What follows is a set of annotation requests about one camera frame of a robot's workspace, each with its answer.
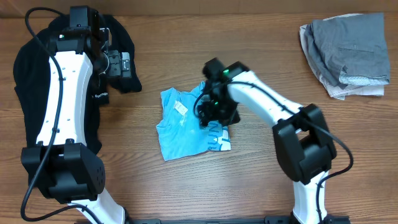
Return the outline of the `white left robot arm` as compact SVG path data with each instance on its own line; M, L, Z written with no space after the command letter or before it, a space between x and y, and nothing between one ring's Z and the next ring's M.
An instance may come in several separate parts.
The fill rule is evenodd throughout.
M77 209L92 223L129 223L126 209L106 190L103 161L88 147L85 116L93 82L133 79L128 52L111 49L104 17L88 6L70 9L69 25L44 46L50 83L44 121L35 145L22 150L29 190L39 189L62 210Z

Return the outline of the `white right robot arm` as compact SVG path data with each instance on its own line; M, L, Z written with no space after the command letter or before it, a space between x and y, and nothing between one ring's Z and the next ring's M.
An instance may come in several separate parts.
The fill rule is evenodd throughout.
M241 62L225 67L213 58L203 74L205 88L193 106L201 126L238 123L237 105L243 104L272 128L277 161L293 182L295 201L290 215L267 216L265 223L347 223L325 208L323 178L336 148L320 108L284 98Z

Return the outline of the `light blue t-shirt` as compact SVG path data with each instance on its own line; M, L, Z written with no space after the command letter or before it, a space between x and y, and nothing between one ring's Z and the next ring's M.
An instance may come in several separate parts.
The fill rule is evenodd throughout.
M162 120L156 126L159 144L165 161L195 156L208 151L229 151L231 143L228 128L212 121L200 126L193 113L194 102L200 96L205 83L193 90L178 91L175 88L160 93Z

